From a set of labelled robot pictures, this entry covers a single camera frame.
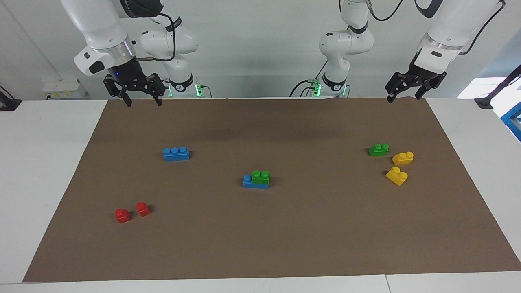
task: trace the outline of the green lego brick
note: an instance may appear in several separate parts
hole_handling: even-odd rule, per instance
[[[269,172],[255,170],[252,172],[252,183],[253,184],[269,184]]]
[[[389,145],[386,143],[383,143],[383,144],[377,143],[377,144],[371,146],[371,148],[369,149],[369,155],[371,155],[372,157],[385,156],[385,155],[387,155],[388,152],[389,152]]]

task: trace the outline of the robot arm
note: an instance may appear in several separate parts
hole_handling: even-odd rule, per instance
[[[421,40],[409,70],[395,72],[386,85],[392,103],[396,96],[411,87],[420,87],[415,96],[437,88],[446,76],[445,70],[461,52],[472,34],[485,23],[498,0],[432,0],[429,8],[420,12],[432,18]]]
[[[174,26],[170,20],[163,16],[150,18],[155,23],[162,25],[163,30],[148,30],[141,34],[141,45],[150,55],[165,60],[163,65],[168,73],[170,92],[173,97],[199,97],[203,94],[197,86],[197,80],[193,76],[187,60],[181,56],[195,52],[199,46],[199,40],[183,23],[177,13],[173,1],[162,0],[161,13],[174,19]]]
[[[365,53],[373,47],[373,33],[367,28],[368,14],[365,0],[345,0],[341,17],[348,29],[332,31],[320,38],[320,51],[327,58],[320,81],[325,95],[339,96],[343,91],[350,67],[346,55]]]
[[[176,51],[174,29],[180,26],[181,19],[175,14],[169,0],[120,0],[128,16],[148,17],[165,27],[162,42],[149,46],[163,47],[158,55],[164,59],[136,59],[127,32],[119,23],[119,17],[110,0],[60,0],[75,26],[83,33],[87,47],[75,57],[78,68],[87,76],[108,69],[104,79],[105,87],[111,96],[123,99],[127,106],[132,104],[127,91],[142,91],[150,94],[161,106],[158,98],[166,87],[158,74],[145,76],[138,61],[174,60]]]

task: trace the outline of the white table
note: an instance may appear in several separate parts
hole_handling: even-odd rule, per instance
[[[521,255],[521,145],[472,100],[429,99],[516,255]],[[0,113],[0,292],[520,292],[521,272],[18,284],[28,269],[105,100],[24,101]]]

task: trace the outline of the toy building block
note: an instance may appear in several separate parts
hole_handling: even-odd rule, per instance
[[[124,209],[117,209],[116,210],[116,220],[120,223],[128,222],[130,221],[130,213],[127,210]]]
[[[408,175],[406,172],[401,172],[400,168],[392,167],[391,170],[387,172],[386,177],[400,186],[407,180]]]
[[[268,184],[269,185],[269,172],[255,170],[252,172],[252,182],[254,184]]]
[[[372,157],[385,156],[385,155],[387,155],[388,152],[389,152],[389,145],[386,143],[383,143],[383,144],[377,143],[377,144],[371,146],[371,148],[369,149],[369,155]]]
[[[268,189],[269,184],[255,184],[252,182],[251,175],[244,175],[244,179],[242,180],[242,187],[244,188],[257,188],[257,189]]]
[[[414,159],[413,152],[399,153],[392,157],[394,165],[407,165]]]
[[[144,202],[138,202],[136,205],[135,205],[135,209],[136,211],[138,212],[138,214],[142,217],[150,214],[150,209],[148,208],[148,206],[146,205],[146,203]]]
[[[163,158],[166,162],[185,161],[190,159],[190,151],[185,146],[180,148],[165,148],[163,150]]]

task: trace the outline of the yellow lego brick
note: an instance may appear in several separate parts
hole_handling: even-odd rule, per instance
[[[394,165],[407,165],[414,159],[413,152],[399,153],[392,158]]]
[[[400,186],[407,180],[408,175],[406,172],[401,172],[400,168],[392,167],[389,172],[387,172],[386,177]]]

